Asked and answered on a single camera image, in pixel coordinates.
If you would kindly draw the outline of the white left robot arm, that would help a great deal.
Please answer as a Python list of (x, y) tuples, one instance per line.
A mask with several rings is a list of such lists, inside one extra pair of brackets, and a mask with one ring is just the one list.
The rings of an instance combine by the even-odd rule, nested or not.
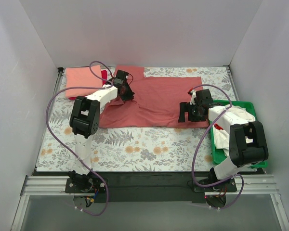
[(78, 96), (74, 101), (69, 123), (76, 142), (75, 153), (78, 162), (75, 170), (68, 175), (81, 192), (89, 192), (93, 186), (93, 180), (89, 177), (90, 155), (93, 135), (99, 128), (101, 108), (117, 97), (123, 101), (134, 98), (128, 77), (132, 77), (132, 74), (118, 70), (116, 76), (103, 85), (101, 90), (88, 96)]

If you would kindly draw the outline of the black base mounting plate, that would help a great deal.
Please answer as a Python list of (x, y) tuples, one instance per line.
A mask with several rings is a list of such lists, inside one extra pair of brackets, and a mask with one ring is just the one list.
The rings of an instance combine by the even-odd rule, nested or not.
[(196, 186), (190, 172), (99, 172), (98, 178), (68, 173), (66, 193), (90, 195), (98, 193), (95, 202), (192, 202), (205, 203), (205, 193), (237, 191), (234, 180), (214, 188)]

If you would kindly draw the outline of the floral patterned table mat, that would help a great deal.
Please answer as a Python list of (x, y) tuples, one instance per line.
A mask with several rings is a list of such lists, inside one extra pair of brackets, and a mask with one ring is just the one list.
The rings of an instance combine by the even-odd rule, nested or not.
[[(236, 99), (228, 67), (147, 67), (146, 77), (201, 77), (217, 100)], [(36, 163), (37, 172), (66, 172), (77, 160), (69, 126), (73, 107), (63, 93), (53, 102)], [(210, 137), (202, 128), (99, 129), (94, 135), (91, 164), (95, 171), (208, 171), (212, 167)]]

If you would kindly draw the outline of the dusty rose t shirt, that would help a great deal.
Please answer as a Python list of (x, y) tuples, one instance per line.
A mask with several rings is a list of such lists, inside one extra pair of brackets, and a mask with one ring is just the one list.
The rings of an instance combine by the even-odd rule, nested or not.
[(117, 65), (133, 76), (134, 98), (120, 97), (108, 103), (100, 115), (101, 128), (168, 127), (207, 128), (208, 122), (180, 123), (181, 102), (190, 102), (188, 91), (202, 84), (201, 77), (145, 77), (144, 67)]

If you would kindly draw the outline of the white t shirt red print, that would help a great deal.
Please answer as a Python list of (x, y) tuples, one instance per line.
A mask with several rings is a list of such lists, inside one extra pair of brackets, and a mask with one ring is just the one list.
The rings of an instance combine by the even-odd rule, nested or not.
[[(232, 106), (229, 111), (236, 116), (245, 119), (249, 122), (256, 121), (256, 117), (240, 106)], [(214, 145), (217, 150), (221, 149), (225, 156), (229, 156), (229, 134), (218, 124), (212, 127), (214, 136)]]

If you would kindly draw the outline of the green plastic tray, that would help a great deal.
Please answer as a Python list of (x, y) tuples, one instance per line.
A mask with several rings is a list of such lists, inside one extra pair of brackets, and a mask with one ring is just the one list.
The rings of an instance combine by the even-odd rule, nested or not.
[[(232, 108), (234, 108), (234, 107), (243, 108), (246, 112), (253, 115), (255, 117), (255, 119), (257, 120), (256, 111), (255, 111), (255, 108), (251, 102), (232, 101), (232, 104), (233, 104)], [(223, 160), (226, 159), (227, 155), (225, 154), (223, 149), (217, 149), (215, 146), (216, 139), (215, 139), (214, 134), (216, 133), (216, 131), (217, 131), (217, 129), (214, 126), (210, 129), (210, 139), (211, 139), (212, 162), (215, 165), (218, 165)], [(268, 166), (268, 163), (265, 160), (265, 161), (262, 161), (262, 162), (259, 162), (257, 164), (252, 165), (251, 168), (267, 168), (267, 166)]]

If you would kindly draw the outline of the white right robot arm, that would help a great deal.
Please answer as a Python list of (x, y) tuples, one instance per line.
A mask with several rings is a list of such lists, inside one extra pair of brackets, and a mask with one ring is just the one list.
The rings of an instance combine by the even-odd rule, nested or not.
[(189, 102), (181, 102), (179, 109), (180, 123), (185, 121), (204, 122), (210, 121), (206, 129), (208, 133), (214, 125), (220, 126), (229, 135), (229, 156), (220, 164), (213, 167), (208, 174), (207, 183), (200, 184), (193, 177), (193, 182), (198, 187), (219, 191), (226, 185), (226, 181), (234, 177), (245, 167), (268, 159), (269, 153), (264, 128), (259, 121), (248, 121), (233, 114), (230, 108), (215, 102), (209, 89), (199, 90), (191, 88), (188, 92)]

